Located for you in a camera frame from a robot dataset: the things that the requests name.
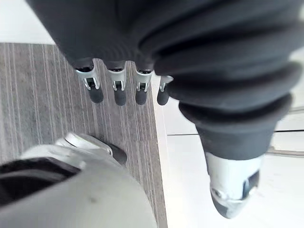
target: white floor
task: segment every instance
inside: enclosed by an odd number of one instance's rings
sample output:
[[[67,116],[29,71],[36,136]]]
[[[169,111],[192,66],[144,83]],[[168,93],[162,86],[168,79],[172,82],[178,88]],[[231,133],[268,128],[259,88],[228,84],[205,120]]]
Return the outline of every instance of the white floor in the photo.
[[[225,219],[213,206],[203,148],[193,124],[181,116],[173,99],[165,107],[154,105],[156,119],[163,119],[157,123],[164,123],[157,130],[166,132],[158,139],[169,228],[302,227],[304,159],[266,156],[257,194],[238,217]],[[290,150],[283,133],[278,134],[276,145]],[[297,145],[294,149],[303,148],[303,143]]]
[[[54,43],[24,0],[0,0],[0,34],[0,42]],[[171,99],[164,107],[156,103],[158,86],[159,79],[154,77],[154,112],[169,228],[303,227],[304,159],[299,158],[267,156],[258,194],[239,217],[222,218],[210,198],[196,129],[181,115],[177,101]],[[294,107],[304,107],[303,80],[294,91],[298,94]],[[303,114],[295,112],[285,120],[277,130],[304,129]],[[277,150],[304,151],[303,138],[303,132],[276,133],[273,146]]]

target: robotic hand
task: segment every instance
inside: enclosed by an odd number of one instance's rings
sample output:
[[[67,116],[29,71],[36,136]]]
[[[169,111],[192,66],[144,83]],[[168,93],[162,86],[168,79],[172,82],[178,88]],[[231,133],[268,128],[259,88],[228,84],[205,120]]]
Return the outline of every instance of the robotic hand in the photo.
[[[224,217],[236,216],[257,187],[276,123],[302,73],[289,55],[304,44],[303,1],[27,2],[94,102],[103,96],[98,77],[85,70],[93,71],[93,58],[107,66],[118,105],[126,101],[126,60],[137,66],[140,105],[153,69],[163,77],[159,103],[170,95],[195,123],[214,205]]]

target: black rubber tip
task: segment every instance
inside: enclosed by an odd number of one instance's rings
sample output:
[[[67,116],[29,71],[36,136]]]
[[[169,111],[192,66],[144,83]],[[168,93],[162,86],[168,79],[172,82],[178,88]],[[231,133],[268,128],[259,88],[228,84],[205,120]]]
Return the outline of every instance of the black rubber tip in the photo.
[[[163,92],[161,91],[161,89],[159,89],[158,94],[157,94],[157,103],[159,105],[165,105],[165,104],[167,104],[169,97],[170,96],[169,96],[166,88],[164,89]]]
[[[117,105],[124,106],[127,100],[125,90],[122,91],[121,88],[117,88],[117,90],[114,91],[114,99]]]
[[[139,105],[145,104],[147,100],[147,93],[143,89],[141,89],[140,91],[136,90],[135,100],[136,103]]]
[[[94,103],[100,103],[104,100],[104,94],[101,87],[99,87],[99,89],[96,89],[95,87],[92,86],[91,90],[88,90],[88,93],[90,95],[92,102]]]
[[[127,154],[117,146],[114,146],[113,144],[107,143],[112,151],[113,151],[113,158],[121,165],[125,165],[127,162],[128,156]]]

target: striped carpet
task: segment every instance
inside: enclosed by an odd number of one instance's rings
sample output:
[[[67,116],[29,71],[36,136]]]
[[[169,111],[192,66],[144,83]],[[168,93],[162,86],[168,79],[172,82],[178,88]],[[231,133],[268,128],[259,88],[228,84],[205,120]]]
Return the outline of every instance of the striped carpet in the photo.
[[[0,163],[68,131],[106,140],[128,154],[127,169],[142,184],[159,227],[166,228],[151,90],[135,103],[134,65],[127,65],[127,104],[115,104],[110,77],[95,62],[104,101],[94,104],[56,46],[0,44]]]

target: gray carpet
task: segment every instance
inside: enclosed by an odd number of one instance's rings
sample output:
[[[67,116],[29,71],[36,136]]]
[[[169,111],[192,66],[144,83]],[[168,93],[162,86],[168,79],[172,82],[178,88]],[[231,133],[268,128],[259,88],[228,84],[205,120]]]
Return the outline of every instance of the gray carpet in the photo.
[[[0,44],[0,162],[68,131],[88,133],[128,154],[127,169],[142,184],[159,227],[166,228],[151,90],[135,104],[134,65],[128,63],[127,104],[115,104],[110,77],[96,61],[104,101],[94,104],[56,46]]]

